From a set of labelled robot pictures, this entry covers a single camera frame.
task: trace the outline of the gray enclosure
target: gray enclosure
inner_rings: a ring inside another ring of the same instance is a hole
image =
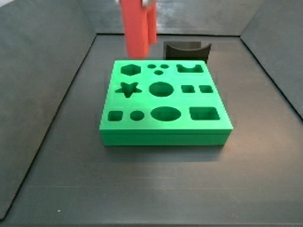
[[[200,38],[161,36],[150,59],[164,41]],[[121,35],[98,35],[5,223],[303,223],[300,119],[240,39],[203,42],[235,125],[224,147],[102,145],[109,73],[126,55]]]
[[[267,0],[241,39],[303,118],[303,1]]]
[[[93,38],[76,0],[0,8],[0,219]]]
[[[122,33],[113,0],[78,0],[97,33]],[[264,0],[157,0],[160,34],[241,35]]]

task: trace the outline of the green foam block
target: green foam block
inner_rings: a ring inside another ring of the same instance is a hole
[[[117,60],[104,145],[223,145],[233,127],[203,61]]]

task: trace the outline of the square hole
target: square hole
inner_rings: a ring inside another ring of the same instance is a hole
[[[200,85],[199,88],[201,93],[213,93],[213,89],[209,85]]]
[[[182,85],[181,89],[182,89],[182,93],[193,93],[193,86],[192,85]]]
[[[220,120],[213,107],[189,107],[190,118],[195,121]]]
[[[122,111],[109,111],[108,120],[120,121],[122,117]]]

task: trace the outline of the gray floor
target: gray floor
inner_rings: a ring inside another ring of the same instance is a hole
[[[161,36],[161,43],[199,40]],[[104,147],[98,119],[122,36],[98,36],[2,223],[303,223],[303,125],[239,38],[208,66],[235,130],[224,147]]]

